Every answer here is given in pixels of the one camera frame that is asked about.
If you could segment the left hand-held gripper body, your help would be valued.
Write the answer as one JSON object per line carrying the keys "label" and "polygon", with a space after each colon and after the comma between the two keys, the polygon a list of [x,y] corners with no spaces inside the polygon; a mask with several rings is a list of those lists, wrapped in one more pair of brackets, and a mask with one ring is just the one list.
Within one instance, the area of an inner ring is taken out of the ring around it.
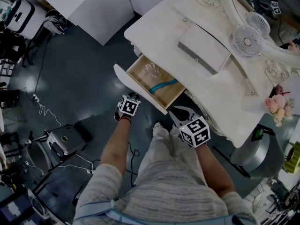
{"label": "left hand-held gripper body", "polygon": [[114,110],[114,119],[119,121],[123,117],[131,118],[136,115],[141,104],[140,97],[137,93],[131,92],[122,95]]}

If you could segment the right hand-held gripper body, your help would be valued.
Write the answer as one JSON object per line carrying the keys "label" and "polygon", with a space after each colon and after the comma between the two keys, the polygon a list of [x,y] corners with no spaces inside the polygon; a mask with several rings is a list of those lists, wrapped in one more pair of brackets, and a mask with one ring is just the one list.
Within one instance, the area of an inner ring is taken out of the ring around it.
{"label": "right hand-held gripper body", "polygon": [[175,126],[179,129],[182,140],[197,148],[210,140],[210,127],[203,116],[192,108],[173,106],[168,111]]}

